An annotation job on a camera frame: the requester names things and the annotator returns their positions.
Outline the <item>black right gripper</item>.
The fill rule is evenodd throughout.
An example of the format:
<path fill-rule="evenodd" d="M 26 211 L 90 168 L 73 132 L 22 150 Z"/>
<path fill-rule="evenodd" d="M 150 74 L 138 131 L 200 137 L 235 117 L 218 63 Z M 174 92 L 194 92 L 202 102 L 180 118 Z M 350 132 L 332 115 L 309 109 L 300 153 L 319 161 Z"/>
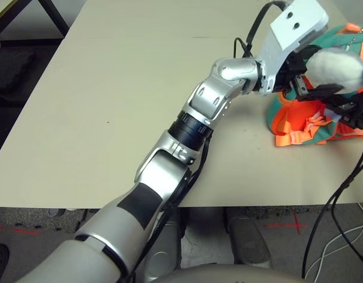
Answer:
<path fill-rule="evenodd" d="M 363 130 L 363 98 L 331 101 L 326 104 L 326 108 L 336 114 L 341 114 L 341 122 L 347 126 Z"/>

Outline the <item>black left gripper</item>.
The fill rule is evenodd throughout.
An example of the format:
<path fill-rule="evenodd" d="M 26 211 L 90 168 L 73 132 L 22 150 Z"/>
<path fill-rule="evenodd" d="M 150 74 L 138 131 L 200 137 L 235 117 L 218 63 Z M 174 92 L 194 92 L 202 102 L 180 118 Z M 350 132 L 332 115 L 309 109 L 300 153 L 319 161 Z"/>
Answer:
<path fill-rule="evenodd" d="M 307 60 L 314 54 L 314 46 L 308 45 L 299 52 L 291 52 L 276 75 L 275 92 L 293 90 L 298 101 L 326 99 L 343 89 L 338 84 L 324 84 L 308 89 L 302 76 L 306 73 Z"/>

